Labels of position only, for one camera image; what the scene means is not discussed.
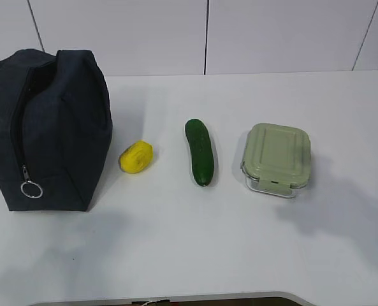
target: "dark object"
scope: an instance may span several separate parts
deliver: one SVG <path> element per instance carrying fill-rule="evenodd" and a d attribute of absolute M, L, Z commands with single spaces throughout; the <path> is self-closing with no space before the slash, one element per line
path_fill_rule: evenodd
<path fill-rule="evenodd" d="M 91 51 L 20 50 L 0 62 L 0 189 L 9 210 L 86 211 L 112 137 Z"/>
<path fill-rule="evenodd" d="M 191 153 L 191 169 L 196 183 L 207 186 L 214 174 L 214 157 L 206 126 L 198 119 L 191 119 L 184 127 Z"/>

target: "green cucumber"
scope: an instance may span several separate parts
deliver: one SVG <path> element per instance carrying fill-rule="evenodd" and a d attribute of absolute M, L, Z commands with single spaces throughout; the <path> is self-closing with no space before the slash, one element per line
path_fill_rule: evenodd
<path fill-rule="evenodd" d="M 194 180 L 201 187 L 209 185 L 214 174 L 212 143 L 207 127 L 198 119 L 191 119 L 184 127 L 190 146 L 191 169 Z"/>

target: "food container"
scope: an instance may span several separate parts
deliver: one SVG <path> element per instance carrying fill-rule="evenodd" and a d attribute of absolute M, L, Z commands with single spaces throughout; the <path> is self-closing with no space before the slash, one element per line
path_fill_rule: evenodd
<path fill-rule="evenodd" d="M 253 191 L 293 198 L 310 177 L 310 140 L 289 126 L 260 123 L 249 132 L 241 169 Z"/>

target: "container lid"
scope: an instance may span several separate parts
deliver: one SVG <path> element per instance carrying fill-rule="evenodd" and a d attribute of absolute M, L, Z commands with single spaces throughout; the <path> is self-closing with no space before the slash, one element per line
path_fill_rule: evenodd
<path fill-rule="evenodd" d="M 311 169 L 309 136 L 295 127 L 257 124 L 248 134 L 242 166 L 260 182 L 304 187 Z"/>

